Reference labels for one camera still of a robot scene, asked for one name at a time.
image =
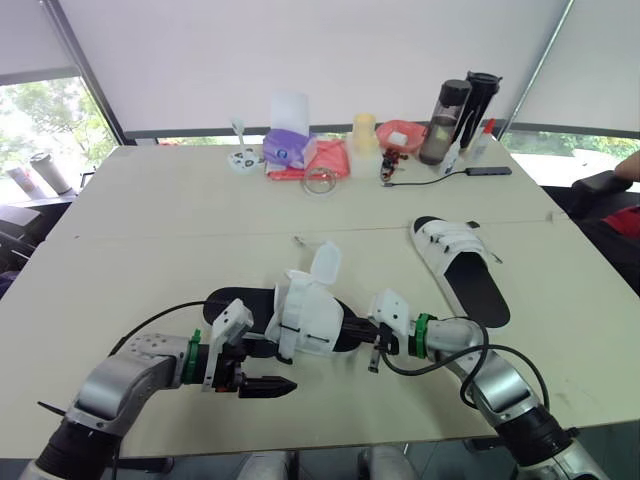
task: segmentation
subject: tree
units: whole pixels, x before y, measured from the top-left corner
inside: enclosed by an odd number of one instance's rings
[[[33,82],[7,88],[13,106],[38,134],[64,145],[73,139],[91,166],[98,166],[115,146],[98,108],[77,78]]]
[[[6,135],[0,130],[0,172],[11,162],[24,163],[35,152],[24,137]]]
[[[624,160],[640,149],[640,141],[631,138],[576,135],[553,132],[508,132],[502,139],[512,153],[573,156],[576,148],[608,153]]]

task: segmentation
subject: tissue box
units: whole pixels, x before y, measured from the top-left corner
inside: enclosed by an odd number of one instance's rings
[[[262,142],[267,164],[303,169],[310,137],[289,130],[271,129]]]

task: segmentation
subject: electronic device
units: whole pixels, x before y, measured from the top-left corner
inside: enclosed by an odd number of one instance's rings
[[[481,175],[511,175],[509,167],[469,167],[464,173],[470,177],[478,177]]]

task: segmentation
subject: black cable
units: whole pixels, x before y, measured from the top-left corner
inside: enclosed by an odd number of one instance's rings
[[[547,384],[545,383],[544,378],[542,378],[542,374],[540,373],[540,370],[538,370],[538,367],[536,367],[535,364],[531,360],[529,360],[524,353],[520,353],[515,348],[507,347],[506,345],[488,344],[488,345],[476,345],[474,347],[465,348],[464,350],[460,350],[459,352],[456,352],[448,356],[447,358],[444,358],[431,365],[427,365],[426,367],[418,368],[416,370],[405,370],[395,366],[393,363],[391,363],[391,361],[387,357],[387,352],[384,350],[380,350],[380,356],[382,357],[382,360],[387,365],[387,367],[389,367],[392,371],[394,371],[398,375],[404,375],[407,377],[417,377],[419,375],[424,375],[425,373],[433,372],[435,370],[438,370],[439,368],[445,367],[451,362],[457,360],[458,358],[467,355],[468,353],[477,352],[478,350],[485,350],[485,349],[486,350],[502,350],[505,352],[509,352],[515,355],[516,357],[520,358],[524,363],[526,363],[527,366],[531,369],[531,371],[535,375],[536,379],[538,380],[538,383],[540,384],[540,390],[542,391],[542,402],[545,408],[549,410],[549,407],[550,407],[549,406],[549,390],[547,389]]]
[[[469,389],[471,382],[473,382],[473,380],[476,378],[476,375],[484,365],[484,361],[487,359],[487,355],[489,354],[489,349],[487,348],[487,345],[489,345],[489,332],[487,332],[487,329],[484,325],[481,325],[479,323],[476,323],[476,325],[478,325],[478,327],[480,327],[480,330],[482,330],[482,346],[484,348],[480,350],[480,358],[460,386],[460,400],[462,400],[462,403],[464,403],[467,407],[477,410],[478,407],[476,406],[476,404],[467,399],[467,390]]]
[[[120,460],[120,442],[116,445],[116,449],[113,452],[113,464],[111,465],[111,480],[118,478],[118,460]]]
[[[452,172],[448,175],[445,175],[444,177],[440,177],[440,178],[436,178],[435,180],[431,180],[430,182],[405,182],[405,183],[393,183],[393,182],[384,182],[382,184],[383,187],[401,187],[403,185],[431,185],[432,183],[438,183],[442,180],[444,180],[445,178],[449,178],[452,177],[454,175],[457,175],[459,173],[467,173],[466,170],[460,170],[459,172]]]
[[[181,308],[194,307],[194,306],[197,306],[197,305],[229,305],[229,302],[216,301],[216,300],[197,300],[195,302],[181,303],[180,305],[174,305],[171,308],[167,308],[166,310],[163,310],[160,313],[156,313],[153,317],[145,320],[140,325],[138,325],[133,330],[131,330],[129,333],[127,333],[120,340],[118,340],[118,343],[116,343],[115,346],[111,349],[111,351],[109,352],[108,356],[110,357],[110,356],[115,355],[116,353],[118,353],[118,350],[120,350],[120,348],[122,348],[122,345],[124,345],[127,342],[127,340],[129,340],[132,336],[134,336],[136,333],[138,333],[144,327],[149,325],[151,322],[153,322],[153,321],[157,320],[158,318],[163,317],[163,316],[165,316],[165,315],[167,315],[167,314],[169,314],[171,312],[175,312],[176,310],[180,310]]]

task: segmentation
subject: pink cloth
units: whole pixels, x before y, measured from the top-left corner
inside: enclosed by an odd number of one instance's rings
[[[269,173],[269,178],[273,180],[302,180],[306,170],[319,167],[332,170],[338,178],[349,175],[349,159],[344,147],[344,140],[318,140],[316,148],[316,154],[305,170],[287,168],[280,172]]]

